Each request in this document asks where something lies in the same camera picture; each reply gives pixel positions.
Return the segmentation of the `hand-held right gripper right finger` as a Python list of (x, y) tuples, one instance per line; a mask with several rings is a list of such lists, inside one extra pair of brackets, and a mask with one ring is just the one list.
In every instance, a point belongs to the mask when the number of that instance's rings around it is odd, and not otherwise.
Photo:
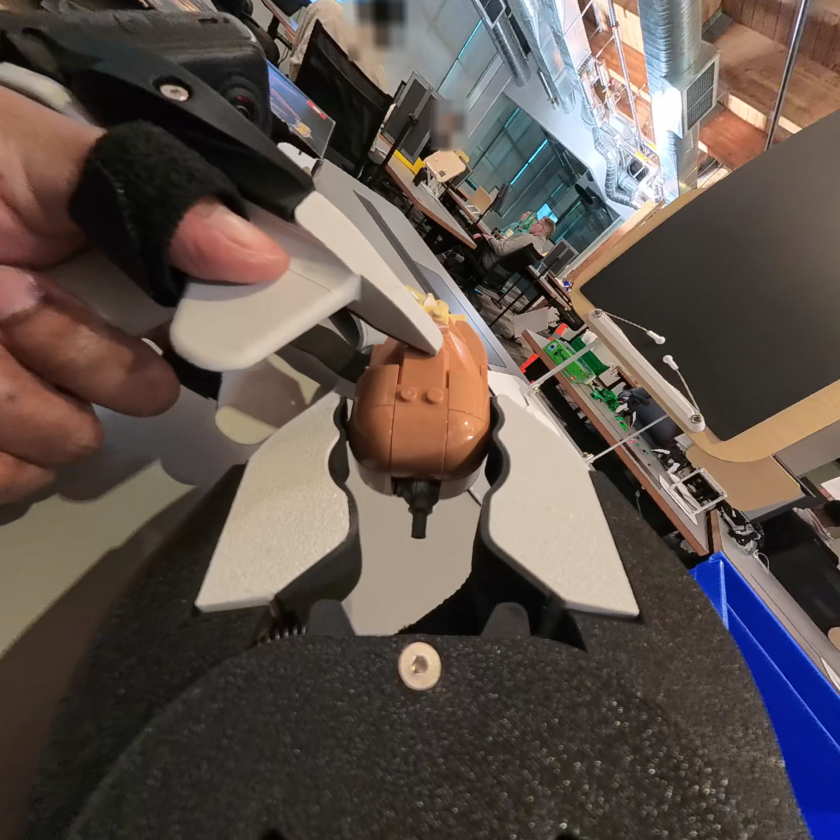
[(595, 492), (557, 425), (521, 397), (495, 395), (480, 539), (573, 610), (638, 618), (639, 606)]

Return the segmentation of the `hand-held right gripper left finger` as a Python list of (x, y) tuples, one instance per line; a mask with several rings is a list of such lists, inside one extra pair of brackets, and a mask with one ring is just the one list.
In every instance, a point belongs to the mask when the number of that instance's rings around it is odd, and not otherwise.
[(195, 605), (203, 613), (280, 605), (308, 614), (343, 601), (362, 571), (360, 522), (348, 488), (347, 402), (331, 392), (251, 456)]

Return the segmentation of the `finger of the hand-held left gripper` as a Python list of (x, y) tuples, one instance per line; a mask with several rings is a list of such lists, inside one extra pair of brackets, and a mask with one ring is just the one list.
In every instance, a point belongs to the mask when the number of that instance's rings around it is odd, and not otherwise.
[(360, 290), (346, 305), (374, 329), (415, 350), (435, 356), (443, 335), (432, 317), (396, 276), (362, 232), (319, 192), (294, 211), (296, 223), (360, 278)]
[(263, 444), (344, 379), (309, 354), (272, 354), (243, 370), (222, 373), (215, 424), (238, 445)]

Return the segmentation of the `orange brick claw model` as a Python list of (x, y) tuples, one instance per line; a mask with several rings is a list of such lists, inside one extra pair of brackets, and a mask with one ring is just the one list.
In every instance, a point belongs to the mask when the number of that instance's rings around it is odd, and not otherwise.
[(471, 488), (487, 456), (489, 363), (466, 316), (430, 293), (409, 291), (441, 332), (442, 347), (426, 356), (396, 339), (376, 344), (346, 428), (364, 483), (403, 499), (412, 537), (424, 539), (434, 507)]

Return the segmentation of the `blue plastic bin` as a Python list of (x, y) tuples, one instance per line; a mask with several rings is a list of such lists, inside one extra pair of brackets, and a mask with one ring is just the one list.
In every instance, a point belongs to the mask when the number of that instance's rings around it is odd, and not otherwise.
[(691, 576), (740, 648), (769, 712), (795, 799), (813, 838), (839, 838), (839, 697), (724, 553)]

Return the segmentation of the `grey desk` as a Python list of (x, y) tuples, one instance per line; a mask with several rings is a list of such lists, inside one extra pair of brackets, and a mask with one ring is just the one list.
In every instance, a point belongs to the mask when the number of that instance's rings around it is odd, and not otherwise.
[[(166, 413), (124, 416), (97, 406), (99, 451), (60, 471), (40, 495), (2, 507), (2, 654), (79, 581), (64, 606), (86, 637), (130, 576), (147, 561), (232, 467), (262, 444), (244, 446), (215, 424), (215, 401), (182, 388)], [(354, 629), (393, 634), (430, 612), (466, 579), (489, 485), (480, 475), (466, 492), (441, 500), (427, 537), (411, 539), (403, 500), (369, 488), (350, 463), (349, 488), (360, 511), (363, 570), (345, 600)]]

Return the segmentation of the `person's left hand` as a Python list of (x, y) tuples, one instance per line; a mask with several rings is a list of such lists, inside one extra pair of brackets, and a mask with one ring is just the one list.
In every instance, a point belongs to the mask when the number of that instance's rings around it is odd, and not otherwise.
[(95, 454), (94, 406), (168, 411), (181, 385), (147, 342), (113, 327), (40, 270), (81, 251), (69, 215), (98, 128), (1, 95), (1, 501), (25, 500)]

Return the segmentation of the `wood-edged office table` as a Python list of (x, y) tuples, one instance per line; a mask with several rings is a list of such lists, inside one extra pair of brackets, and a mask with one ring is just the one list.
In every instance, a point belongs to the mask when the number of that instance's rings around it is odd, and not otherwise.
[(722, 547), (718, 518), (709, 511), (694, 517), (687, 514), (664, 488), (665, 470), (644, 437), (632, 437), (635, 431), (603, 400), (593, 393), (604, 388), (619, 393), (638, 385), (611, 354), (596, 343), (591, 348), (607, 369), (589, 381), (570, 381), (562, 371), (552, 374), (556, 363), (546, 353), (551, 339), (531, 330), (521, 336), (526, 351), (535, 355), (525, 368), (527, 379), (540, 380), (537, 393), (559, 415), (572, 441), (590, 467), (602, 472), (631, 503), (657, 535), (678, 554), (688, 568), (706, 559)]
[(459, 221), (447, 210), (425, 186), (414, 184), (415, 174), (411, 167), (394, 153), (388, 160), (383, 161), (385, 173), (405, 196), (408, 202), (422, 214), (426, 220), (436, 226), (446, 236), (466, 247), (468, 251), (475, 251), (477, 243), (463, 228)]

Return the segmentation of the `small white stand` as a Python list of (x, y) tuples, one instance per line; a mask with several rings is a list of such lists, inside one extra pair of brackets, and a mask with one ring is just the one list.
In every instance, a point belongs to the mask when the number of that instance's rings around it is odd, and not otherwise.
[(693, 524), (698, 524), (709, 511), (728, 498), (728, 493), (702, 467), (684, 475), (677, 470), (667, 471), (658, 477), (658, 483)]

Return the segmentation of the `printed cardboard toy box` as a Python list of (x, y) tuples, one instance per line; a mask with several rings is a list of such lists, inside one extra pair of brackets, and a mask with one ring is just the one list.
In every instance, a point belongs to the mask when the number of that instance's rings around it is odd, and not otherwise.
[(267, 61), (269, 106), (278, 142), (298, 147), (322, 160), (332, 139), (335, 121)]

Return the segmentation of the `dark monitor on stand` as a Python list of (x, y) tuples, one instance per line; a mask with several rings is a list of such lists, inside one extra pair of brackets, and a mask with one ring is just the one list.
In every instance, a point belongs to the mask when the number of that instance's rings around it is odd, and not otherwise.
[(440, 97), (416, 70), (398, 92), (381, 133), (409, 166), (414, 166), (431, 139)]

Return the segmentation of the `black office chair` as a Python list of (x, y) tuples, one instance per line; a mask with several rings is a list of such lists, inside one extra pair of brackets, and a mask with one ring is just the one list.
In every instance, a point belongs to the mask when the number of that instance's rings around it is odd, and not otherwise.
[(295, 83), (334, 121), (325, 159), (352, 176), (362, 175), (392, 97), (352, 62), (319, 20)]

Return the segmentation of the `black wood-rimmed divider panel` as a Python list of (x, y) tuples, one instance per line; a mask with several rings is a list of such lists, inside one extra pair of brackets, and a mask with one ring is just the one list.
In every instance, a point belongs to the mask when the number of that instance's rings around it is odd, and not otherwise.
[(781, 463), (838, 424), (839, 114), (654, 213), (581, 266), (576, 312), (602, 308), (658, 371), (670, 354), (706, 419), (689, 461), (745, 512), (802, 496)]

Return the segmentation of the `silver ventilation duct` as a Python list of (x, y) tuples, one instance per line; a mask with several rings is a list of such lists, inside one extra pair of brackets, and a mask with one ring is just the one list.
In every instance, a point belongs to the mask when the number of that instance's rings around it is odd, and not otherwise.
[(513, 83), (523, 88), (531, 79), (528, 44), (515, 24), (508, 1), (472, 1), (490, 37), (511, 72)]
[(654, 141), (667, 203), (697, 187), (700, 123), (717, 105), (718, 51), (700, 1), (638, 1)]

